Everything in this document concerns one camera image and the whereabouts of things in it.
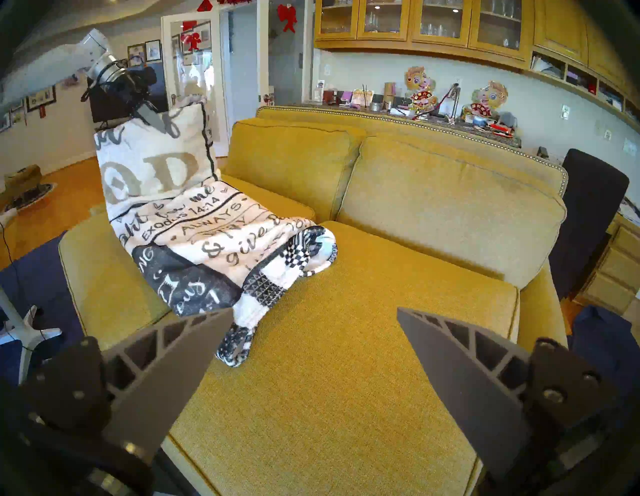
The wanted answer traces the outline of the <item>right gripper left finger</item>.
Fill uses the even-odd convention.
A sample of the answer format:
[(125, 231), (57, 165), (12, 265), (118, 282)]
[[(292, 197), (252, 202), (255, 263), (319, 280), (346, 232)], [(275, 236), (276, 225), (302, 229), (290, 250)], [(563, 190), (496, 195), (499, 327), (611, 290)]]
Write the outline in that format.
[(224, 308), (141, 329), (106, 351), (83, 338), (19, 386), (24, 435), (82, 462), (149, 462), (232, 323)]

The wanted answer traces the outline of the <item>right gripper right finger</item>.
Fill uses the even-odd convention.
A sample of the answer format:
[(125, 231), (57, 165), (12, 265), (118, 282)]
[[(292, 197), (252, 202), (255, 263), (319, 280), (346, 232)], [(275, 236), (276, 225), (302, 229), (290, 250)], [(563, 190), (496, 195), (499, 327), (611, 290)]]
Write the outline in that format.
[(528, 352), (441, 315), (399, 307), (397, 320), (487, 483), (559, 483), (607, 438), (615, 386), (553, 338)]

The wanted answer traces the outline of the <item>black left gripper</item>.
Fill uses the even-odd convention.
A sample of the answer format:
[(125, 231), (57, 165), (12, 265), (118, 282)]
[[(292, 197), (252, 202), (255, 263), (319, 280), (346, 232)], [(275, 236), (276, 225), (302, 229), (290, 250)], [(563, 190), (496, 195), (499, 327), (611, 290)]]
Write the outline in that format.
[(105, 93), (119, 98), (129, 113), (147, 125), (167, 133), (166, 115), (158, 113), (158, 107), (151, 101), (152, 85), (158, 82), (151, 66), (135, 66), (119, 69), (109, 77), (103, 75), (102, 89)]

